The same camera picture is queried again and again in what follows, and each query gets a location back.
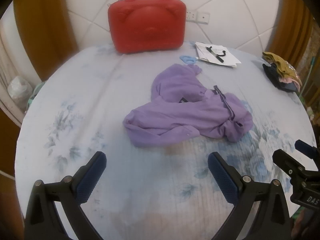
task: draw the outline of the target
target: round table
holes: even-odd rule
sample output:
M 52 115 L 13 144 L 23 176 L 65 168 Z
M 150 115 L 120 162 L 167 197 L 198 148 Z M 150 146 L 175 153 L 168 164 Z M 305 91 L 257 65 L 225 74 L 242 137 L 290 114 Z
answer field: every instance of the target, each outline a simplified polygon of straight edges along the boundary
M 85 165 L 96 151 L 107 168 L 89 201 L 81 207 L 104 239 L 211 239 L 233 205 L 226 202 L 208 171 L 217 151 L 241 175 L 255 181 L 281 181 L 292 215 L 292 186 L 272 163 L 281 148 L 306 167 L 312 160 L 294 149 L 301 139 L 315 146 L 306 111 L 296 94 L 275 88 L 263 72 L 264 61 L 230 49 L 237 68 L 198 61 L 197 78 L 207 88 L 234 93 L 251 112 L 254 127 L 237 143 L 203 136 L 170 147 L 136 148 L 122 125 L 132 110 L 150 101 L 154 78 L 181 55 L 196 56 L 192 42 L 177 50 L 118 54 L 113 45 L 87 48 L 68 60 L 33 101 L 17 142 L 15 176 L 26 214 L 34 182 L 60 181 Z M 67 233 L 76 239 L 60 203 Z M 250 228 L 250 215 L 241 236 Z

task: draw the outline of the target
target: black pen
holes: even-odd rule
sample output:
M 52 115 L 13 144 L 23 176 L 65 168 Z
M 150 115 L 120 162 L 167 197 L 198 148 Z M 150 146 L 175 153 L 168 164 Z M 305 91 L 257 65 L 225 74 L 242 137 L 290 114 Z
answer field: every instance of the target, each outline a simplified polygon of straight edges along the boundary
M 212 55 L 214 55 L 221 63 L 224 63 L 224 60 L 222 59 L 222 58 L 220 58 L 220 56 L 218 56 L 216 53 L 214 53 L 213 51 L 212 51 L 212 46 L 210 47 L 210 48 L 208 48 L 208 47 L 205 47 L 206 49 L 207 49 L 207 51 L 209 51 Z

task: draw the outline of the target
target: metal screw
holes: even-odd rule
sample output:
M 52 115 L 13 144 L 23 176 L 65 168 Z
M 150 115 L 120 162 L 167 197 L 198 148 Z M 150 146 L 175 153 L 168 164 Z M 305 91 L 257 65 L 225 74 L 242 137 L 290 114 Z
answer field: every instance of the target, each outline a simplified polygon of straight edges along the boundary
M 280 181 L 277 180 L 277 179 L 273 180 L 273 184 L 275 184 L 276 186 L 280 186 L 281 185 Z
M 250 182 L 251 181 L 251 178 L 249 176 L 243 176 L 243 181 L 244 182 Z
M 35 186 L 38 187 L 42 184 L 42 180 L 38 179 L 36 182 L 35 182 Z
M 70 182 L 72 180 L 72 176 L 68 175 L 63 178 L 63 182 Z

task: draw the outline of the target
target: red suitcase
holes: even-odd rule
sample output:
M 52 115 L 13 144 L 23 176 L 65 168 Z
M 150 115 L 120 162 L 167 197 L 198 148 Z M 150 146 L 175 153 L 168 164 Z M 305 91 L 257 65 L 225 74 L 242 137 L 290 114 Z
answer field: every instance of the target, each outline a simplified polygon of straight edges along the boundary
M 183 43 L 186 5 L 180 0 L 119 0 L 110 5 L 108 18 L 121 53 L 176 49 Z

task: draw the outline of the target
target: wall socket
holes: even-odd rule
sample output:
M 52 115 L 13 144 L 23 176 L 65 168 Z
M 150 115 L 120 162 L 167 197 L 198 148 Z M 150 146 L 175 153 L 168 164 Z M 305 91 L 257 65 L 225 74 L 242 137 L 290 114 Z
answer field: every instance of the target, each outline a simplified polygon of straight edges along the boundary
M 208 24 L 210 18 L 210 13 L 208 12 L 198 12 L 196 10 L 187 10 L 186 21 L 193 23 Z

